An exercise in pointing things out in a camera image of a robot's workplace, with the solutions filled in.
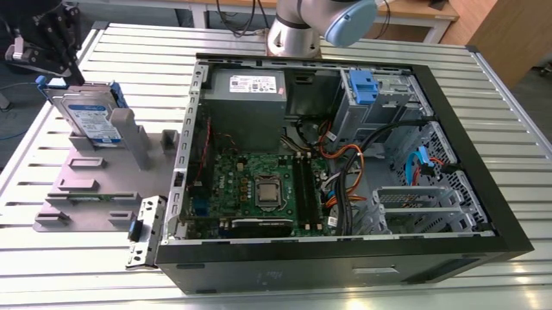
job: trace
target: background table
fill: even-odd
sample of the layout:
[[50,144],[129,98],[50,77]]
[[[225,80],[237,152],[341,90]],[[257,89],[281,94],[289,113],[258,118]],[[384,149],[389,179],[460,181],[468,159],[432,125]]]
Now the background table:
[[[197,28],[208,28],[206,12],[217,11],[216,0],[79,0],[79,3],[101,3],[103,5],[134,5],[152,6],[158,8],[189,9],[194,15],[194,25]],[[276,15],[278,0],[262,0],[265,12]],[[252,0],[221,0],[221,10],[224,12],[252,13]],[[430,27],[426,36],[426,43],[439,43],[452,21],[459,19],[451,4],[447,3],[443,11],[428,7],[428,1],[396,0],[391,3],[392,25],[408,25]],[[377,23],[384,23],[387,7],[380,7]]]
[[[258,37],[222,30],[113,24],[93,30],[81,53],[87,81],[121,83],[149,132],[182,128],[196,53],[265,55]],[[391,41],[324,58],[428,65],[492,172],[535,252],[438,284],[184,296],[160,271],[126,271],[123,232],[33,229],[69,154],[70,126],[46,104],[0,175],[0,307],[118,309],[546,309],[552,305],[552,163],[543,139],[479,54],[451,45]]]

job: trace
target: green motherboard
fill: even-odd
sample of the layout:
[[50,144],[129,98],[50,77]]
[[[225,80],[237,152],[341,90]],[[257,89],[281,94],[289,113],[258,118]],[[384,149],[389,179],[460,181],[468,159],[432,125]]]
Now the green motherboard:
[[[299,180],[296,171],[299,171],[300,162],[309,172],[308,176],[303,175],[303,179]],[[299,159],[285,155],[217,155],[213,195],[206,205],[209,211],[205,215],[222,220],[240,217],[284,218],[293,220],[291,236],[329,235],[328,227],[323,224],[320,191],[316,190],[320,188],[320,176],[327,169],[324,159]],[[305,188],[312,189],[313,194],[303,199],[297,197],[296,191],[304,191]],[[308,210],[307,215],[305,205],[308,208],[315,208],[315,210]],[[312,216],[311,222],[301,221],[307,216]],[[198,231],[202,232],[200,238],[224,237],[216,226],[225,225],[224,223],[204,222],[198,225],[204,226],[198,227]]]

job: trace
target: cpu socket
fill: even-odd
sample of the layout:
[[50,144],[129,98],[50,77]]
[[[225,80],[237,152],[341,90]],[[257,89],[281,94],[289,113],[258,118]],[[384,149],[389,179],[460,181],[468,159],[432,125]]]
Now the cpu socket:
[[256,177],[256,206],[265,212],[273,212],[283,206],[280,176]]

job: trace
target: hard drive label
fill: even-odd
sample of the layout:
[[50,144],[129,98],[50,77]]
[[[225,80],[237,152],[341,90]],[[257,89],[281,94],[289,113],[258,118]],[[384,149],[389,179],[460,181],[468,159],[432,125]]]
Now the hard drive label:
[[121,142],[119,131],[107,120],[109,111],[105,106],[70,105],[69,108],[74,121],[90,139],[99,143]]

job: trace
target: ram slot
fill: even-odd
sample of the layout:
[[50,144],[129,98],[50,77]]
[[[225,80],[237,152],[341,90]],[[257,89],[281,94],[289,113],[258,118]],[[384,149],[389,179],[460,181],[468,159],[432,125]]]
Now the ram slot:
[[311,158],[304,158],[304,184],[305,184],[305,200],[308,209],[308,218],[311,228],[317,229],[320,222],[319,203],[315,188],[315,173],[311,166]]
[[296,189],[297,220],[304,227],[309,223],[308,205],[305,203],[304,172],[301,169],[301,159],[293,159],[293,188]]

